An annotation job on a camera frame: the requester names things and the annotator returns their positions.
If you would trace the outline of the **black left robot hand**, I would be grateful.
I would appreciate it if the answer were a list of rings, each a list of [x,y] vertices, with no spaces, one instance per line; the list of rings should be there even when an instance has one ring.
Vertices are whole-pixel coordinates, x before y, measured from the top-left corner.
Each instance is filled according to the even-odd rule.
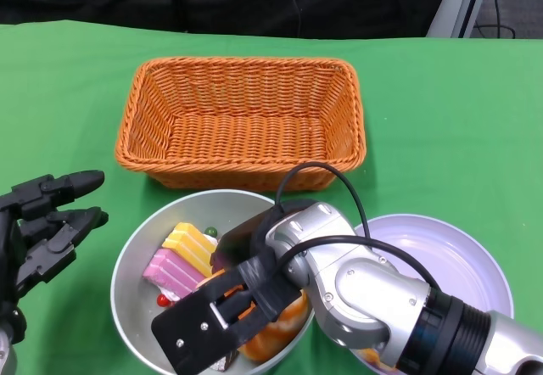
[[[23,182],[1,196],[1,301],[16,304],[76,257],[75,248],[109,216],[95,206],[61,210],[96,189],[102,171],[80,171]]]

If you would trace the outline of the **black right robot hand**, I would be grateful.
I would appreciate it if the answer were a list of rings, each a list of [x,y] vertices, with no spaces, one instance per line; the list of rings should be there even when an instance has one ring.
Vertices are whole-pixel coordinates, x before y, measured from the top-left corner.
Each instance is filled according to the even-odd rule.
[[[237,266],[257,256],[266,248],[267,233],[282,218],[283,212],[273,206],[223,234],[210,257],[212,272]]]

